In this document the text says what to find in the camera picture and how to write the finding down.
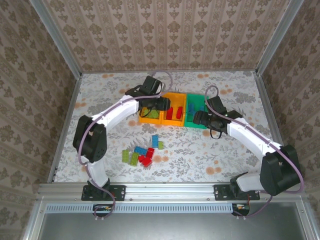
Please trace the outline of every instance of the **gray floor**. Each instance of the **gray floor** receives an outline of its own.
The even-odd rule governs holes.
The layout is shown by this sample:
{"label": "gray floor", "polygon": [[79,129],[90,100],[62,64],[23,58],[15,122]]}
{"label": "gray floor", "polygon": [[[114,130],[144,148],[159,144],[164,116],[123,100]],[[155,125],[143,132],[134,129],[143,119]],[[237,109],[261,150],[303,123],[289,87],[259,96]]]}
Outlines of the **gray floor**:
{"label": "gray floor", "polygon": [[272,203],[261,214],[118,213],[105,220],[92,214],[47,214],[40,240],[303,240],[294,203]]}

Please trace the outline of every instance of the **wall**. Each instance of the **wall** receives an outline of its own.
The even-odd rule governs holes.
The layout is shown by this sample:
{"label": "wall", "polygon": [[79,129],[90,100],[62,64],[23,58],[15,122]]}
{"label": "wall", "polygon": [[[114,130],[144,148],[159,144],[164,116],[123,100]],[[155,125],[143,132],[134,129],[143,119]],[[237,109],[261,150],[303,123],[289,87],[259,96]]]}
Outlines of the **wall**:
{"label": "wall", "polygon": [[74,85],[29,1],[0,1],[0,239],[24,232]]}
{"label": "wall", "polygon": [[254,69],[288,0],[43,0],[83,72]]}
{"label": "wall", "polygon": [[262,75],[286,144],[297,149],[320,219],[320,1],[305,0]]}

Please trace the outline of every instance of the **red lego brick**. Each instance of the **red lego brick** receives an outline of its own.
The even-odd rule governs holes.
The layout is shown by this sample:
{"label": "red lego brick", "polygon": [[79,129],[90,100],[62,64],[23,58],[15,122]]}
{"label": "red lego brick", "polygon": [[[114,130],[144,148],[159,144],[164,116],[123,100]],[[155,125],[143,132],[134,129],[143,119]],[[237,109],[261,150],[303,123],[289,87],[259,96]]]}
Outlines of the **red lego brick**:
{"label": "red lego brick", "polygon": [[181,118],[183,109],[184,108],[182,106],[178,107],[178,111],[176,112],[176,116],[175,116],[176,119],[180,119]]}
{"label": "red lego brick", "polygon": [[166,119],[167,120],[172,120],[172,114],[174,113],[174,108],[170,107],[168,111],[166,111]]}
{"label": "red lego brick", "polygon": [[140,163],[142,163],[143,160],[145,160],[145,158],[146,158],[145,156],[141,155],[141,156],[138,157],[138,160],[139,160]]}
{"label": "red lego brick", "polygon": [[146,167],[150,166],[150,164],[152,164],[152,160],[148,157],[145,157],[141,163],[146,168]]}
{"label": "red lego brick", "polygon": [[155,153],[155,149],[152,147],[149,147],[148,151],[146,152],[146,157],[152,159],[154,153]]}

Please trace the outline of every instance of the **floral tablecloth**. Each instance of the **floral tablecloth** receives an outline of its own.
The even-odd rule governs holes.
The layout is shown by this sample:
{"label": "floral tablecloth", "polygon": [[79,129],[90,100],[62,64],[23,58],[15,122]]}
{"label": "floral tablecloth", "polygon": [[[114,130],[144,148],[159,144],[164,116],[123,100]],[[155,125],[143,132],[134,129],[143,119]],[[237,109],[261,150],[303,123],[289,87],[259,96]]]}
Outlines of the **floral tablecloth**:
{"label": "floral tablecloth", "polygon": [[[145,72],[82,75],[55,182],[88,179],[72,146],[78,119],[105,110],[127,89],[143,83],[146,76]],[[253,72],[173,72],[172,76],[171,92],[204,94],[208,86],[216,84],[228,111],[238,111],[252,126],[271,138]],[[169,85],[165,73],[157,73],[155,77]],[[149,167],[122,163],[122,150],[132,152],[135,146],[151,147],[151,136],[155,134],[164,142],[164,149],[155,150]],[[107,147],[103,161],[111,182],[226,182],[240,173],[258,171],[261,164],[240,141],[229,135],[212,139],[205,129],[141,124],[137,113],[107,133]]]}

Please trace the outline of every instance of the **toy brick pile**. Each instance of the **toy brick pile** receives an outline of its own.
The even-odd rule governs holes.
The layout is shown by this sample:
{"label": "toy brick pile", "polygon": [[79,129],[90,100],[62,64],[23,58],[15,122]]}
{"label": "toy brick pile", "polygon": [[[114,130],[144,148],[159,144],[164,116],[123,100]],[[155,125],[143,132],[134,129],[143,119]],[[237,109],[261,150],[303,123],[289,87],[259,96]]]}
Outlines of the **toy brick pile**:
{"label": "toy brick pile", "polygon": [[152,157],[154,156],[155,148],[158,148],[159,150],[164,149],[164,143],[159,141],[158,135],[152,136],[152,147],[145,149],[143,147],[136,146],[132,153],[130,162],[129,150],[122,150],[122,162],[136,167],[139,161],[146,168],[152,164]]}

